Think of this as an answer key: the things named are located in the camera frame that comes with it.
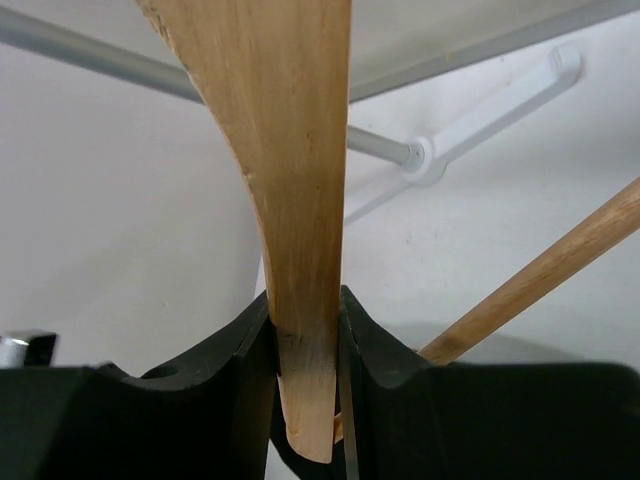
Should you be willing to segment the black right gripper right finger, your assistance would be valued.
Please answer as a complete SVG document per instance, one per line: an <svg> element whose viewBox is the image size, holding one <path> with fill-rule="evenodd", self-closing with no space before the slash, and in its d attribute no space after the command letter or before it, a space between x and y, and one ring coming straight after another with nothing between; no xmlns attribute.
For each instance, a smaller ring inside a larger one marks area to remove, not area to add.
<svg viewBox="0 0 640 480"><path fill-rule="evenodd" d="M341 291L350 479L635 479L639 376L610 363L435 366Z"/></svg>

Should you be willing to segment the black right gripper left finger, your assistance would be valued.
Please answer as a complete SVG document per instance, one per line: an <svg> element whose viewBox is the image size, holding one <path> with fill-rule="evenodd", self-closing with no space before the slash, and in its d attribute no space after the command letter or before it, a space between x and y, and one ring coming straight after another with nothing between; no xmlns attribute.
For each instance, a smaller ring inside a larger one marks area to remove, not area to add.
<svg viewBox="0 0 640 480"><path fill-rule="evenodd" d="M1 373L5 479L260 479L275 389L264 297L133 377L97 367Z"/></svg>

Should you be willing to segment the wooden clothes hanger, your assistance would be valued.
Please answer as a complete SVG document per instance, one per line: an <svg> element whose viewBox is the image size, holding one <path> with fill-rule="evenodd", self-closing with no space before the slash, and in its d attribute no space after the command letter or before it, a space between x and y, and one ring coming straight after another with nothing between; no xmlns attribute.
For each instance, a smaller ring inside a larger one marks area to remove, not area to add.
<svg viewBox="0 0 640 480"><path fill-rule="evenodd" d="M286 438L330 462L335 404L352 5L143 1L244 177L262 238Z"/></svg>

